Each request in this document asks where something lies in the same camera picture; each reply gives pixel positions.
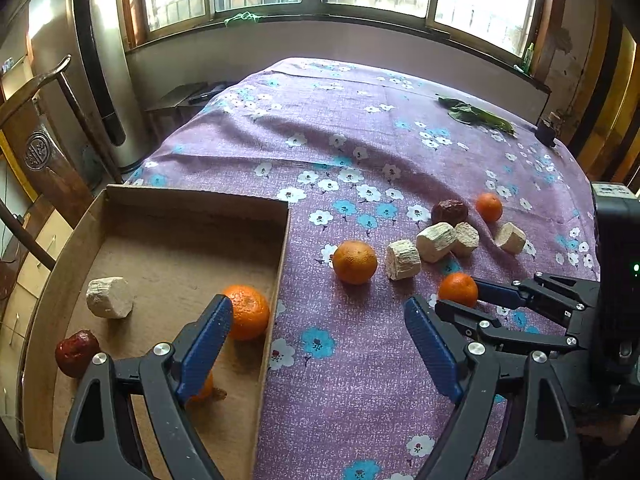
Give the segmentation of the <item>round white chunk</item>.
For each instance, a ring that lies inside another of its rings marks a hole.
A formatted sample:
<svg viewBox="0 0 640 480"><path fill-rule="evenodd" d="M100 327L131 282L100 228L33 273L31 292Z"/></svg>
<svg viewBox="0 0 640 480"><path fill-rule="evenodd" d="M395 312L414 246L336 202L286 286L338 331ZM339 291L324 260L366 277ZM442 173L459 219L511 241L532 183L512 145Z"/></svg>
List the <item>round white chunk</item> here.
<svg viewBox="0 0 640 480"><path fill-rule="evenodd" d="M458 258L468 258L480 244L480 234L468 222L460 222L454 227L456 240L452 253Z"/></svg>

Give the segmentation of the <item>dark red date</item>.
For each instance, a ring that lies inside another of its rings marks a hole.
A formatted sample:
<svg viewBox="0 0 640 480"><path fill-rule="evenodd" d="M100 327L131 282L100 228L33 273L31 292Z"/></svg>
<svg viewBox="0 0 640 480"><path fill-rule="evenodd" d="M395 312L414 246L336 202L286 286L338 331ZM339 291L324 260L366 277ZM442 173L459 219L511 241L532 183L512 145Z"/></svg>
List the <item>dark red date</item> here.
<svg viewBox="0 0 640 480"><path fill-rule="evenodd" d="M469 208L462 200L441 200L431 211L433 224L446 222L450 226L457 226L469 217Z"/></svg>

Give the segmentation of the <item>small orange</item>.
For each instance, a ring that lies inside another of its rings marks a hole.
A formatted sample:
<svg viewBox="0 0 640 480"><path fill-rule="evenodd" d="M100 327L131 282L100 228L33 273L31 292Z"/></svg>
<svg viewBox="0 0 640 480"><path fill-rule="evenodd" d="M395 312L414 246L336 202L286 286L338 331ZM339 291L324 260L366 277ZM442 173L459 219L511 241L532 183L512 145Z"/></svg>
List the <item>small orange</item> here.
<svg viewBox="0 0 640 480"><path fill-rule="evenodd" d="M502 203L495 193L483 193L477 197L475 209L486 223L497 222L503 212Z"/></svg>

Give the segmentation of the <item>large white sugarcane chunk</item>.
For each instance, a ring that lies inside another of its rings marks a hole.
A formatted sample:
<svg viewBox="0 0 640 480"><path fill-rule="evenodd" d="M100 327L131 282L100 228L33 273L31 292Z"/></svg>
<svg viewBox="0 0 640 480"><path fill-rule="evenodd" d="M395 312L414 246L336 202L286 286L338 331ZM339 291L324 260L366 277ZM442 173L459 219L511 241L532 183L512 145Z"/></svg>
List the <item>large white sugarcane chunk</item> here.
<svg viewBox="0 0 640 480"><path fill-rule="evenodd" d="M88 283L86 304L98 318L121 320L134 310L134 293L121 276L95 278Z"/></svg>

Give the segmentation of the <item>purple floral tablecloth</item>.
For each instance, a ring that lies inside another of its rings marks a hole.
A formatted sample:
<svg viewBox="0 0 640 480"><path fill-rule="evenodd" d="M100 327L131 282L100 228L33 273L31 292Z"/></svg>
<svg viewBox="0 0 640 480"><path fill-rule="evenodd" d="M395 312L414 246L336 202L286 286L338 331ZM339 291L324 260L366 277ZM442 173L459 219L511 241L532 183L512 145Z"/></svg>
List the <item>purple floral tablecloth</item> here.
<svg viewBox="0 0 640 480"><path fill-rule="evenodd" d="M258 479L407 479L452 406L435 389L404 322L412 295L434 304L462 271L505 283L536 272L595 280L589 182L563 145L526 122L514 135L460 124L447 89L380 68L288 58L221 92L131 176L133 185L276 198L290 207L254 475ZM345 240L383 255L414 240L432 208L493 192L524 231L510 255L477 214L465 259L347 287L332 266Z"/></svg>

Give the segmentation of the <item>small black object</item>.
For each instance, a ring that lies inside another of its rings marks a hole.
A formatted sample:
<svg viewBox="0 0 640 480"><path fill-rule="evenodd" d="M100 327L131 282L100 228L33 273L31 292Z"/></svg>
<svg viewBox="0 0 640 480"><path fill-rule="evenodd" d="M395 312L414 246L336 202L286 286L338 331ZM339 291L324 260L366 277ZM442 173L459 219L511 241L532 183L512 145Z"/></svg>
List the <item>small black object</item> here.
<svg viewBox="0 0 640 480"><path fill-rule="evenodd" d="M541 117L536 125L536 139L547 148L555 148L555 139L562 126L561 117L555 112L550 112L546 117Z"/></svg>

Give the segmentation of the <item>cardboard box tray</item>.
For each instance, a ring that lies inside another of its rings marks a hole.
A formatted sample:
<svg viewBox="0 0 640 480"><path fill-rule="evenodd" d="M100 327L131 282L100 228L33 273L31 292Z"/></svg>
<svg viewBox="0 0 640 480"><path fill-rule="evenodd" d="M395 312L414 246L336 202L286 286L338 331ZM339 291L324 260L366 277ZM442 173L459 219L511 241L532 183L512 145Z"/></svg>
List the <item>cardboard box tray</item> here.
<svg viewBox="0 0 640 480"><path fill-rule="evenodd" d="M269 300L268 328L252 341L227 339L211 365L226 398L190 406L188 416L225 479L252 478L288 218L287 203L250 196L129 185L99 195L56 258L26 348L26 446L53 477L77 388L58 370L58 342L90 330L109 356L136 358L240 284ZM123 320L98 318L86 304L88 283L112 276L134 296Z"/></svg>

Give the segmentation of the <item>green leafy vegetable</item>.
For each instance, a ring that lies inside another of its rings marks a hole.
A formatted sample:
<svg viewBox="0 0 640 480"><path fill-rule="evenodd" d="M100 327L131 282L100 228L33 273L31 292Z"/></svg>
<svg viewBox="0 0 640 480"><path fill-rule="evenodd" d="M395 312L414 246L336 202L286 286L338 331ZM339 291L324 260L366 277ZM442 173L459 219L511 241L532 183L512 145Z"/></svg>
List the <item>green leafy vegetable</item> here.
<svg viewBox="0 0 640 480"><path fill-rule="evenodd" d="M443 107L449 117L456 122L461 122L468 126L484 127L489 130L500 131L508 136L515 136L513 125L500 116L459 99L448 98L448 96L440 96L439 94L436 98L438 104Z"/></svg>

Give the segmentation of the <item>low wooden cabinet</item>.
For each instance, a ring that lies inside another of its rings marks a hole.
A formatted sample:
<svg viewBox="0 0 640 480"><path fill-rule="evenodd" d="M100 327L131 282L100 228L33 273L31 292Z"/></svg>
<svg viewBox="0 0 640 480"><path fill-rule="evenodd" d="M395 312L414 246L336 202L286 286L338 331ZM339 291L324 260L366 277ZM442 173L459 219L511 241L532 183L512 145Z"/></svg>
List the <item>low wooden cabinet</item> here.
<svg viewBox="0 0 640 480"><path fill-rule="evenodd" d="M73 232L43 197L26 211L23 226L52 258ZM18 240L9 242L1 263L1 421L15 442L23 437L21 386L29 325L49 274Z"/></svg>

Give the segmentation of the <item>green bottle on sill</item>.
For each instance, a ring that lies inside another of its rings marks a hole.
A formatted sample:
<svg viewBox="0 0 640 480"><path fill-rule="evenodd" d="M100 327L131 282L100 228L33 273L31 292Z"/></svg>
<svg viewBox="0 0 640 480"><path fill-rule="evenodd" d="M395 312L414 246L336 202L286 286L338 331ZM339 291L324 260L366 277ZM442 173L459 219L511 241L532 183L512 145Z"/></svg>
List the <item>green bottle on sill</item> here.
<svg viewBox="0 0 640 480"><path fill-rule="evenodd" d="M530 73L530 66L532 66L534 51L535 45L531 42L526 48L523 56L522 70L526 74Z"/></svg>

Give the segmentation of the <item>wooden chair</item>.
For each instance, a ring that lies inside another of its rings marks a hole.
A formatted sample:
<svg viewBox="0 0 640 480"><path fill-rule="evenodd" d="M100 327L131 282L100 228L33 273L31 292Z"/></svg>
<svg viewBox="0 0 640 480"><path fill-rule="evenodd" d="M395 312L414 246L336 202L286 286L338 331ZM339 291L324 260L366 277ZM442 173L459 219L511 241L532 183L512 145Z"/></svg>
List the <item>wooden chair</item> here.
<svg viewBox="0 0 640 480"><path fill-rule="evenodd" d="M65 71L72 62L68 54L53 70L35 76L1 105L1 132L4 143L1 151L13 157L35 196L44 197L73 228L78 225L93 202L93 195L72 163L56 145L38 113L34 102L37 93L47 84L55 82L90 145L99 156L106 173L118 184L122 174L117 168L106 142L90 125L81 109Z"/></svg>

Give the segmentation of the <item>dark wooden stool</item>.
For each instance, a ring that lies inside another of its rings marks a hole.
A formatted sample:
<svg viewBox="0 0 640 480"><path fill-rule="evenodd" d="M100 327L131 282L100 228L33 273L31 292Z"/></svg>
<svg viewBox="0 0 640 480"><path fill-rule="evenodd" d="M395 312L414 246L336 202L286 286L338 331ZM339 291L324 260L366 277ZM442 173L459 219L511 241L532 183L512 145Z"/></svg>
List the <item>dark wooden stool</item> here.
<svg viewBox="0 0 640 480"><path fill-rule="evenodd" d="M180 118L187 122L206 107L211 99L233 85L234 81L218 81L192 93L178 105Z"/></svg>
<svg viewBox="0 0 640 480"><path fill-rule="evenodd" d="M145 115L154 134L160 140L164 140L198 114L205 106L205 102L191 104L189 100L206 88L205 81L180 84L148 106L145 109Z"/></svg>

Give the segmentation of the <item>black remote on stool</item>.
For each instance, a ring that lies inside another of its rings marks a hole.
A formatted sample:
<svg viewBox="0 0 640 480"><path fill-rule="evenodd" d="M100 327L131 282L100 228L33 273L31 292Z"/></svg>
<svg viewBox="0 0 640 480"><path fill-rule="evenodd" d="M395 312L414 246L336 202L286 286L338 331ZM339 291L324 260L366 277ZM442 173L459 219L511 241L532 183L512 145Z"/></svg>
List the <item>black remote on stool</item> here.
<svg viewBox="0 0 640 480"><path fill-rule="evenodd" d="M192 94L192 96L189 96L188 103L194 105L201 102L208 102L215 93L216 91L214 89L207 89L200 93Z"/></svg>

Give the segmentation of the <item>tall silver air conditioner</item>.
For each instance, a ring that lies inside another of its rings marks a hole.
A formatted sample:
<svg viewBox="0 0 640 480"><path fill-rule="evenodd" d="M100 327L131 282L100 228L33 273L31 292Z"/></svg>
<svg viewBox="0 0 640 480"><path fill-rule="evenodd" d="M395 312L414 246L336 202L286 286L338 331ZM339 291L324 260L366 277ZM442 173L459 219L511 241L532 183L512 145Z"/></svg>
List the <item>tall silver air conditioner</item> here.
<svg viewBox="0 0 640 480"><path fill-rule="evenodd" d="M154 148L140 110L120 33L117 0L67 0L79 63L106 145L123 172L137 168Z"/></svg>

